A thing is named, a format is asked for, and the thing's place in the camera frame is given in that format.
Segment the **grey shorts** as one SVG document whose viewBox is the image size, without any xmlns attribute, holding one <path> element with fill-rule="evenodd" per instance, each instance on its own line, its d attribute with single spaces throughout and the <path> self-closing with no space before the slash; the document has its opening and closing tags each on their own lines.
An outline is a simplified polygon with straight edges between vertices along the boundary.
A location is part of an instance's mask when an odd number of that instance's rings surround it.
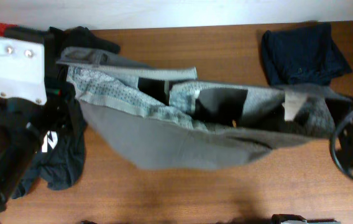
<svg viewBox="0 0 353 224">
<path fill-rule="evenodd" d="M 142 169 L 215 170 L 329 139 L 352 100 L 314 84 L 275 87 L 198 79 L 117 54 L 67 47 L 58 60 L 84 119 Z"/>
</svg>

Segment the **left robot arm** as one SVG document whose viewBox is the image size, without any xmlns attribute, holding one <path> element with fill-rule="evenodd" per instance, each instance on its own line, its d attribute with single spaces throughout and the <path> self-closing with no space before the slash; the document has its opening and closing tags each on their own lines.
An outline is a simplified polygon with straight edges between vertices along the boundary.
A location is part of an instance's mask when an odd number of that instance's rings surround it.
<svg viewBox="0 0 353 224">
<path fill-rule="evenodd" d="M 14 26 L 0 35 L 0 212 L 47 133 L 77 133 L 80 107 L 56 46 L 48 31 Z"/>
</svg>

